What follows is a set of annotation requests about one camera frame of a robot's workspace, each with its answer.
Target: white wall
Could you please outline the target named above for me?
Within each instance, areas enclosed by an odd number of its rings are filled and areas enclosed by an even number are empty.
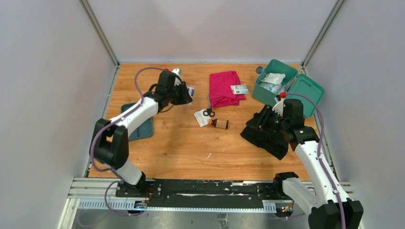
[[[308,66],[366,229],[404,228],[405,1],[348,0]]]
[[[122,62],[300,62],[336,0],[89,2]]]
[[[56,228],[113,70],[79,1],[1,2],[0,228]]]

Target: paper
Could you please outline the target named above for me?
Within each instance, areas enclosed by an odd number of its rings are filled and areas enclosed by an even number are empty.
[[[202,109],[200,111],[197,111],[196,113],[194,113],[195,118],[197,119],[198,124],[200,125],[200,127],[203,127],[205,125],[208,125],[208,120],[211,119],[210,116],[204,116],[203,112],[206,109]]]
[[[234,94],[249,94],[249,89],[246,84],[243,85],[231,85],[232,92]]]
[[[283,79],[285,77],[286,77],[285,74],[269,73],[262,79],[262,82],[272,83],[272,84],[276,85],[276,84],[280,84],[281,82],[283,82]]]

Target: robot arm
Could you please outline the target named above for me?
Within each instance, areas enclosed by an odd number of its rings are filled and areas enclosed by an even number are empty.
[[[157,84],[132,107],[110,120],[100,119],[96,122],[93,140],[106,125],[115,123],[96,140],[94,157],[97,161],[115,170],[134,189],[143,190],[145,174],[129,160],[128,133],[132,133],[142,123],[153,117],[169,104],[188,104],[192,101],[187,85],[181,80],[181,70],[162,71]]]
[[[328,165],[324,165],[322,150],[318,156],[319,138],[312,127],[304,125],[303,104],[298,99],[278,102],[272,111],[265,111],[267,118],[260,125],[280,131],[284,139],[303,162],[313,183],[315,193],[307,189],[293,173],[277,174],[273,180],[275,190],[293,199],[308,216],[311,229],[342,228],[338,198],[343,203],[347,229],[357,229],[363,214],[359,201],[352,201],[343,190]]]

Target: white card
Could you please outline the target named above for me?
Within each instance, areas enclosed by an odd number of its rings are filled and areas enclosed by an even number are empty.
[[[231,85],[232,92],[234,94],[249,94],[249,89],[246,84],[243,85]]]
[[[197,111],[196,113],[194,113],[195,118],[197,119],[198,124],[200,125],[200,127],[203,127],[205,125],[208,125],[208,120],[211,119],[210,116],[204,116],[203,112],[206,109],[202,109],[200,111]]]

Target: small box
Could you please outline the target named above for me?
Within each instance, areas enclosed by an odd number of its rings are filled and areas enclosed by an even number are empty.
[[[317,105],[320,103],[325,90],[315,81],[304,74],[298,75],[298,70],[278,60],[271,60],[266,68],[261,70],[259,77],[255,81],[252,96],[260,102],[274,106],[276,104],[276,94],[260,86],[262,79],[269,73],[284,73],[286,77],[281,82],[281,88],[277,92],[280,94],[282,90],[287,93],[299,93],[312,99]],[[299,99],[304,104],[304,116],[311,117],[315,112],[315,107],[306,99],[290,95],[287,98]]]

